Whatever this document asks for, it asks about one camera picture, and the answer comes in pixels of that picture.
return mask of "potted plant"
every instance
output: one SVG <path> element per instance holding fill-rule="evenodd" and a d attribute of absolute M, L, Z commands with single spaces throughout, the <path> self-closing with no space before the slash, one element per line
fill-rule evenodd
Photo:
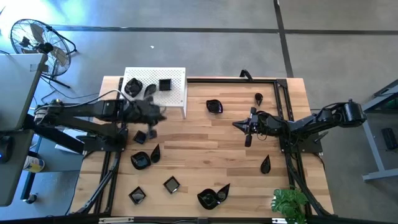
<path fill-rule="evenodd" d="M 274 199 L 271 202 L 273 212 L 280 212 L 287 224 L 305 224 L 305 215 L 302 206 L 307 202 L 306 196 L 301 190 L 294 188 L 274 190 Z"/>

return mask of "gray floor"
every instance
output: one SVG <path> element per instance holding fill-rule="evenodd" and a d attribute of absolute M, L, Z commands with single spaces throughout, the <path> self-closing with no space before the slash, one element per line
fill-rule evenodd
<path fill-rule="evenodd" d="M 393 0 L 279 2 L 286 29 L 398 29 L 398 2 Z M 0 15 L 0 49 L 8 52 L 13 52 L 7 38 L 9 29 L 13 22 L 25 17 L 48 24 L 79 26 L 277 28 L 271 0 L 26 3 L 26 8 L 37 10 L 10 4 Z M 60 77 L 73 87 L 70 91 L 60 88 L 70 96 L 99 91 L 104 75 L 123 75 L 125 67 L 186 67 L 190 76 L 236 76 L 240 69 L 246 68 L 254 77 L 286 77 L 277 34 L 62 34 L 71 38 L 79 50 L 69 71 Z M 364 103 L 398 77 L 398 35 L 287 35 L 287 44 L 294 76 L 304 78 L 314 109 L 348 98 Z M 49 92 L 47 84 L 40 83 L 37 100 Z M 362 174 L 376 171 L 363 128 L 332 129 L 322 144 L 335 213 L 342 217 L 397 222 L 398 178 L 367 184 L 362 181 Z M 397 154 L 387 153 L 384 158 L 388 167 L 396 167 Z M 10 207 L 0 208 L 0 220 L 64 214 L 76 175 L 41 174 L 35 191 L 42 199 L 24 205 L 23 213 L 17 209 L 21 202 L 15 200 Z M 54 192 L 62 194 L 55 199 Z"/>

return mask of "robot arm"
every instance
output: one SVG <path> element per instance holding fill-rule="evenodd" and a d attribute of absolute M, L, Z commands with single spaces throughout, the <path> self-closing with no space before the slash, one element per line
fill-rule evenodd
<path fill-rule="evenodd" d="M 92 104 L 69 104 L 53 100 L 49 104 L 39 105 L 34 116 L 34 123 L 38 126 L 64 126 L 87 132 L 88 136 L 77 138 L 85 143 L 85 150 L 87 148 L 88 151 L 98 148 L 105 151 L 122 149 L 126 143 L 127 129 L 125 124 L 118 126 L 119 123 L 147 124 L 148 138 L 151 139 L 157 136 L 153 126 L 166 119 L 151 96 L 144 100 L 100 100 Z M 92 116 L 108 123 L 97 124 L 77 118 Z"/>
<path fill-rule="evenodd" d="M 340 126 L 350 128 L 360 126 L 366 121 L 361 105 L 349 100 L 345 103 L 333 103 L 325 106 L 318 114 L 307 116 L 298 121 L 286 121 L 265 111 L 251 108 L 250 117 L 244 121 L 233 122 L 245 135 L 245 146 L 250 147 L 252 134 L 285 136 L 293 142 L 306 139 L 309 135 Z"/>

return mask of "wooden table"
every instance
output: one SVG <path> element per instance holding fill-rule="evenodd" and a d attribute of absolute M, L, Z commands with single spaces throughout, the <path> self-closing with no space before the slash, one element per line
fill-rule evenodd
<path fill-rule="evenodd" d="M 119 78 L 104 77 L 100 94 L 117 89 Z M 288 78 L 287 83 L 294 118 L 308 116 L 310 108 L 303 79 Z M 260 141 L 254 135 L 252 146 L 244 147 L 244 134 L 231 125 L 249 116 L 250 107 L 256 105 L 254 94 L 257 92 L 264 96 L 257 108 L 277 115 L 274 89 L 270 84 L 189 83 L 185 120 L 180 110 L 167 109 L 167 121 L 155 127 L 158 138 L 144 145 L 134 142 L 132 137 L 139 129 L 145 131 L 146 126 L 129 124 L 129 140 L 121 156 L 112 216 L 279 217 L 279 213 L 271 211 L 273 191 L 289 187 L 279 140 L 268 136 Z M 110 94 L 105 99 L 115 97 L 116 94 Z M 210 99 L 222 102 L 223 114 L 207 112 L 205 102 Z M 160 161 L 144 170 L 133 168 L 130 156 L 139 151 L 151 154 L 157 144 L 162 154 Z M 267 155 L 270 155 L 272 169 L 264 175 L 259 166 Z M 83 161 L 72 212 L 77 211 L 97 187 L 103 157 L 104 152 L 94 152 Z M 302 154 L 302 160 L 309 189 L 323 207 L 333 213 L 321 162 L 312 154 Z M 170 195 L 163 183 L 172 175 L 181 187 Z M 199 204 L 197 193 L 206 188 L 218 191 L 229 183 L 228 198 L 221 205 L 205 210 Z M 141 204 L 134 205 L 128 194 L 138 186 L 147 197 Z M 102 209 L 108 197 L 106 191 Z"/>

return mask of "black leaf-shaped dish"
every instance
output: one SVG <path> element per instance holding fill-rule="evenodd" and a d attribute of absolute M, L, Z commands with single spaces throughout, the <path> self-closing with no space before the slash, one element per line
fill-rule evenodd
<path fill-rule="evenodd" d="M 229 192 L 229 186 L 230 186 L 230 185 L 231 185 L 231 184 L 225 185 L 222 189 L 220 189 L 220 190 L 217 192 L 217 197 L 218 197 L 218 199 L 220 200 L 220 202 L 224 202 L 225 199 L 228 197 L 228 192 Z"/>
<path fill-rule="evenodd" d="M 150 166 L 150 158 L 145 152 L 137 152 L 130 157 L 130 160 L 137 170 L 142 170 Z"/>
<path fill-rule="evenodd" d="M 156 146 L 156 148 L 154 149 L 154 151 L 150 155 L 150 160 L 153 163 L 159 162 L 159 160 L 160 160 L 160 147 L 159 147 L 159 144 Z"/>
<path fill-rule="evenodd" d="M 156 92 L 156 85 L 150 84 L 149 86 L 147 86 L 147 88 L 145 88 L 144 97 L 150 96 L 155 92 Z"/>
<path fill-rule="evenodd" d="M 261 93 L 256 93 L 254 95 L 254 98 L 256 99 L 257 105 L 260 106 L 261 102 L 262 102 L 262 94 Z"/>
<path fill-rule="evenodd" d="M 223 105 L 219 100 L 208 100 L 206 101 L 207 110 L 213 114 L 219 114 L 223 112 Z"/>
<path fill-rule="evenodd" d="M 266 157 L 266 159 L 264 159 L 264 161 L 262 162 L 261 166 L 260 166 L 260 171 L 263 174 L 268 174 L 269 171 L 271 171 L 271 160 L 269 159 L 269 155 Z"/>
<path fill-rule="evenodd" d="M 198 200 L 202 207 L 207 210 L 212 210 L 221 203 L 217 193 L 211 189 L 205 189 L 204 191 L 200 192 L 198 194 Z"/>

